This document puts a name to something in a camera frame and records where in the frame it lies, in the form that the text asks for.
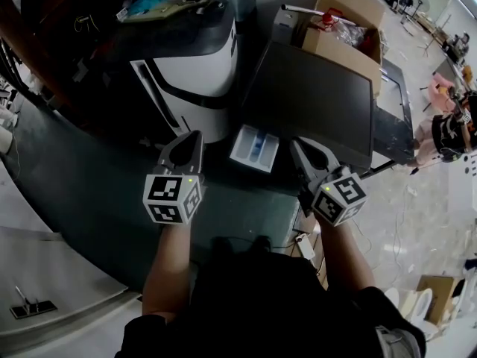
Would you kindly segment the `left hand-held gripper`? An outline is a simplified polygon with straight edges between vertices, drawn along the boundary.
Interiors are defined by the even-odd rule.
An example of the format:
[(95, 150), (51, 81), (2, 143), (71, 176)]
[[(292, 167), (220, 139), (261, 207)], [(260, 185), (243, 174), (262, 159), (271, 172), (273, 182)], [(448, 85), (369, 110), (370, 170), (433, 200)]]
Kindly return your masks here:
[(153, 173), (146, 176), (142, 203), (157, 224), (189, 224), (203, 200), (201, 169), (203, 134), (189, 131), (161, 151)]

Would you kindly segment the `white detergent drawer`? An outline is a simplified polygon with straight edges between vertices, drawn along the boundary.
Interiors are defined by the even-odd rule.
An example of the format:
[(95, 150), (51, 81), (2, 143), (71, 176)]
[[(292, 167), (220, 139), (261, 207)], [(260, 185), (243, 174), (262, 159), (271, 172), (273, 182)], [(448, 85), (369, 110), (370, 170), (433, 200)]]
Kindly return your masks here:
[(278, 137), (243, 125), (236, 137), (230, 159), (248, 168), (270, 174), (278, 148)]

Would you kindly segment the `person's right forearm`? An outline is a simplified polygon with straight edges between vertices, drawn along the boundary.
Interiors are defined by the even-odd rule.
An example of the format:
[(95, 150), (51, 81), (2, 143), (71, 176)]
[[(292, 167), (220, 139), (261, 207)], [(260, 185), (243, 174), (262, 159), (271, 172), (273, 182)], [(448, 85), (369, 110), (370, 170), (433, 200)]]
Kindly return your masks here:
[(375, 286), (373, 272), (347, 223), (333, 226), (319, 213), (323, 254), (329, 287), (342, 293), (354, 293)]

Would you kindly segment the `person's left forearm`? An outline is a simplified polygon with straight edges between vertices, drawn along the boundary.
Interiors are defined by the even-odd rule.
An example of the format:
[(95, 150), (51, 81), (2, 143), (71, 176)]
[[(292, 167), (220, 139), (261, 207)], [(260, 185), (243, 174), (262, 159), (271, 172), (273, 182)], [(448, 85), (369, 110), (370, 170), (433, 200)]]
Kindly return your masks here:
[(142, 290), (142, 313), (168, 323), (189, 305), (191, 226), (167, 224)]

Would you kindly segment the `white toilet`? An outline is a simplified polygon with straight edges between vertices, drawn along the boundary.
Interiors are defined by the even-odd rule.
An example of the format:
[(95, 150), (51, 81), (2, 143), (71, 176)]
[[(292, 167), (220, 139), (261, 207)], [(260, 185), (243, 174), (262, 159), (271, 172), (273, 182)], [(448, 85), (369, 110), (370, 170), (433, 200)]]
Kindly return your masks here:
[(431, 289), (415, 291), (389, 288), (384, 293), (404, 319), (415, 327), (422, 326), (432, 302)]

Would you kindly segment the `black washing machine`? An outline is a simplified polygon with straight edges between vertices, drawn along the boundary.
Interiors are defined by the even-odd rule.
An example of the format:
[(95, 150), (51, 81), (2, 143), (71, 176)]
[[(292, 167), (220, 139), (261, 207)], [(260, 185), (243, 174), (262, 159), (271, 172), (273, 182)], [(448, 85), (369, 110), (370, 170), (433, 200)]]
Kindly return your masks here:
[(369, 169), (374, 107), (368, 78), (301, 48), (270, 42), (247, 88), (241, 117), (282, 139), (319, 142), (342, 163)]

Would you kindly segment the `black low table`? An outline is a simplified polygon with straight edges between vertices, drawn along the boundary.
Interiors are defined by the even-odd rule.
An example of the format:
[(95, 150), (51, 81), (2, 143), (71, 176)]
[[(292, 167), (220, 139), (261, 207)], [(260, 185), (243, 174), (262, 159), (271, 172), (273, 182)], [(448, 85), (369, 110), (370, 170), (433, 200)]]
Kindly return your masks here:
[(374, 113), (374, 150), (370, 172), (377, 174), (414, 158), (414, 131), (408, 90), (401, 68), (382, 60), (382, 82)]

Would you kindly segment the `person's right black shoe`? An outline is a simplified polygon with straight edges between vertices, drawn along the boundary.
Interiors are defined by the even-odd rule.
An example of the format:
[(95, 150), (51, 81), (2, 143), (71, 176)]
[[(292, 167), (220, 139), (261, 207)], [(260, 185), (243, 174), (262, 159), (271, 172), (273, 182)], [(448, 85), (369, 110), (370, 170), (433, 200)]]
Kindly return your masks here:
[(271, 239), (268, 236), (260, 235), (255, 238), (250, 246), (253, 253), (269, 253), (272, 251)]

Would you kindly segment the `grey box blue label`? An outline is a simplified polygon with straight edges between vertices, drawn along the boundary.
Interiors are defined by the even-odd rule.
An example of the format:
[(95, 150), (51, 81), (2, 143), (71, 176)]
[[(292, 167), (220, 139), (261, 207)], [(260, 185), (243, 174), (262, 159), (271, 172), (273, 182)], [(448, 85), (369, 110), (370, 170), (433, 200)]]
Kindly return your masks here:
[(313, 9), (282, 4), (274, 18), (271, 40), (301, 48), (312, 17), (320, 15)]

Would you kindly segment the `pink chair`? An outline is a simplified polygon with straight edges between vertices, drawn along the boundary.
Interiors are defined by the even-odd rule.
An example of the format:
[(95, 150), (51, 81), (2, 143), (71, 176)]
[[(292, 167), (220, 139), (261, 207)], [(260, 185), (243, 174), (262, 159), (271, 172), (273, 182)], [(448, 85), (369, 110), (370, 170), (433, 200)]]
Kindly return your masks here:
[(429, 103), (423, 112), (433, 107), (442, 113), (451, 113), (455, 109), (455, 102), (450, 98), (449, 91), (453, 88), (454, 84), (451, 81), (445, 79), (440, 73), (435, 72), (428, 86), (420, 88), (425, 90), (429, 97)]

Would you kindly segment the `red spray bottle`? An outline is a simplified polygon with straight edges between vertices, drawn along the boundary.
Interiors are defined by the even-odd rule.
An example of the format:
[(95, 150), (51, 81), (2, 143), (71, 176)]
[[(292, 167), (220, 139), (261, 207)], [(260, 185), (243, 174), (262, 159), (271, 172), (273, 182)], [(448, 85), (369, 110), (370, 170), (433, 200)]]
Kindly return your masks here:
[(323, 15), (321, 20), (323, 31), (332, 31), (336, 23), (340, 22), (342, 12), (333, 7), (329, 8)]

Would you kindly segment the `white cabinet with dark holes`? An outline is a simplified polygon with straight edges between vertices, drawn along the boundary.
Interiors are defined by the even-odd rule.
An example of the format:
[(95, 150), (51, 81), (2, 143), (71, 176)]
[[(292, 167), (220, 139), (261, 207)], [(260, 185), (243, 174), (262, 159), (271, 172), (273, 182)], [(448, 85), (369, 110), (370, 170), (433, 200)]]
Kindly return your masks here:
[(448, 210), (466, 222), (477, 219), (477, 152), (449, 164)]

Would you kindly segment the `person's black clothing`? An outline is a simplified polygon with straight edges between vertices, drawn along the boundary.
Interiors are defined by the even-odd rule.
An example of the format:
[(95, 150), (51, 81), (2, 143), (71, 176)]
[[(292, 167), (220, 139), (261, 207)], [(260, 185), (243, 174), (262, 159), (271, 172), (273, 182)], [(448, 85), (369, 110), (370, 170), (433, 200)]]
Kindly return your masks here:
[(422, 331), (375, 287), (325, 290), (306, 260), (233, 254), (198, 273), (189, 308), (173, 322), (143, 315), (115, 358), (425, 358)]

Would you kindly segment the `blue cloth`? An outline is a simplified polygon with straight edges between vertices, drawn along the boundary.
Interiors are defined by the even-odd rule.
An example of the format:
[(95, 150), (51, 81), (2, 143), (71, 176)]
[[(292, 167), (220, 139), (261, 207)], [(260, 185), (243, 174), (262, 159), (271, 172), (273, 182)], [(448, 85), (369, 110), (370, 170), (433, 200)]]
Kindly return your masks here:
[(154, 8), (159, 3), (166, 0), (137, 0), (128, 8), (129, 15), (144, 13)]

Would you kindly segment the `cardboard box with toilet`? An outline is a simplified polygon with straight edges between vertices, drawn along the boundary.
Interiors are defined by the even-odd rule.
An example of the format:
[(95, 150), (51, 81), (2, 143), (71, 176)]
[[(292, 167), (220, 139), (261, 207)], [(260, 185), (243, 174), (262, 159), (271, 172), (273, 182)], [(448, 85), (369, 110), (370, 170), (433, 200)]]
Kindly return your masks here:
[(455, 308), (454, 292), (461, 279), (451, 276), (422, 275), (417, 285), (417, 291), (431, 289), (432, 299), (425, 320), (436, 326), (449, 320)]

